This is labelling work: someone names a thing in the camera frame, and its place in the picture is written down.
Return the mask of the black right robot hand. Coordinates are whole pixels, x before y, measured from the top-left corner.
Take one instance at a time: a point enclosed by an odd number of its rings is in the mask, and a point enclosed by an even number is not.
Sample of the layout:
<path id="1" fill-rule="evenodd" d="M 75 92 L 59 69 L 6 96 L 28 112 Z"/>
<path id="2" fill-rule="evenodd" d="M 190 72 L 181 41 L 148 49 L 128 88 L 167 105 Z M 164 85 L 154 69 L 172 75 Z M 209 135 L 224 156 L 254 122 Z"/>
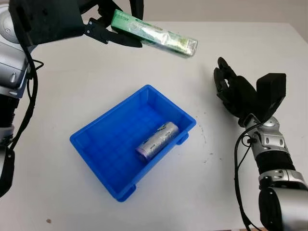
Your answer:
<path id="1" fill-rule="evenodd" d="M 217 96 L 232 115 L 243 121 L 253 113 L 256 90 L 246 78 L 236 75 L 222 57 L 218 58 L 218 67 L 214 69 L 214 82 Z"/>

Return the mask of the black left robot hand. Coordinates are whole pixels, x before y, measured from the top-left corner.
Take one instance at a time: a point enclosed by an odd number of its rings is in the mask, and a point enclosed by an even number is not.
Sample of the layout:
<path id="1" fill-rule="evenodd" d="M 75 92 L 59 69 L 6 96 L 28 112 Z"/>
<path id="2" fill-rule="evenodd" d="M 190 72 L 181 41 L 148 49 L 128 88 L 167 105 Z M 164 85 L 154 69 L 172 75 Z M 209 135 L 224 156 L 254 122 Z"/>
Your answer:
<path id="1" fill-rule="evenodd" d="M 98 6 L 99 19 L 90 18 L 85 25 L 85 35 L 104 44 L 113 42 L 122 46 L 141 48 L 142 43 L 134 36 L 124 32 L 112 32 L 107 28 L 111 25 L 115 10 L 122 9 L 112 0 L 79 0 L 78 6 L 81 14 L 86 13 L 94 6 Z"/>

